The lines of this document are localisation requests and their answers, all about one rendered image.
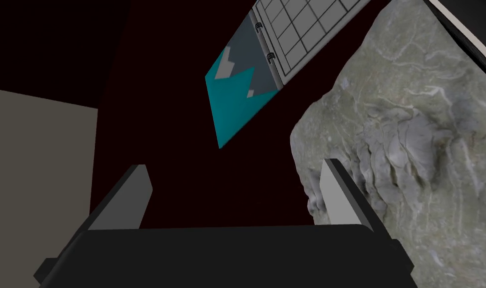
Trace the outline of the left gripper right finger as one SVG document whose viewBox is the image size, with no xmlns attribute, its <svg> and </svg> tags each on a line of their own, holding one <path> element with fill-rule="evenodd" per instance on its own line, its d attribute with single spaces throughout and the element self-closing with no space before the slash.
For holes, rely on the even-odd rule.
<svg viewBox="0 0 486 288">
<path fill-rule="evenodd" d="M 339 160 L 327 158 L 322 161 L 319 186 L 333 230 L 347 233 L 347 237 L 392 239 Z"/>
</svg>

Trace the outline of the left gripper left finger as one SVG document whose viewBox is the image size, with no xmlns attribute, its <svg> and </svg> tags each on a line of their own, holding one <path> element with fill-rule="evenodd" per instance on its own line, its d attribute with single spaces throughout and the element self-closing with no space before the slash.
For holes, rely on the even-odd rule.
<svg viewBox="0 0 486 288">
<path fill-rule="evenodd" d="M 132 165 L 80 230 L 138 229 L 153 192 L 146 165 Z"/>
</svg>

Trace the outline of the grey rough stone object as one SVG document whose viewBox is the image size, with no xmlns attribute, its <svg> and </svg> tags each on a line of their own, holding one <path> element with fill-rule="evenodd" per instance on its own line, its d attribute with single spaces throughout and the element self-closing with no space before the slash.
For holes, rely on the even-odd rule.
<svg viewBox="0 0 486 288">
<path fill-rule="evenodd" d="M 486 288 L 486 74 L 423 0 L 392 0 L 290 145 L 317 225 L 338 159 L 410 255 L 419 288 Z"/>
</svg>

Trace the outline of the black and white framed object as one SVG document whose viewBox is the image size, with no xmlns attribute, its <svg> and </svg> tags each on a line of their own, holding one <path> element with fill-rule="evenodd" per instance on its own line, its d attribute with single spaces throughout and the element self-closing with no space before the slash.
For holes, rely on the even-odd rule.
<svg viewBox="0 0 486 288">
<path fill-rule="evenodd" d="M 486 0 L 423 0 L 459 47 L 486 74 Z"/>
</svg>

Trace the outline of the wall calendar with teal picture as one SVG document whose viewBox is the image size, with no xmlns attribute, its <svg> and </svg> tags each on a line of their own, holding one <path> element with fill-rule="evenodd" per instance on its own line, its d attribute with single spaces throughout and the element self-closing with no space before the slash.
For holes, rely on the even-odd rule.
<svg viewBox="0 0 486 288">
<path fill-rule="evenodd" d="M 205 76 L 223 147 L 371 0 L 257 0 Z"/>
</svg>

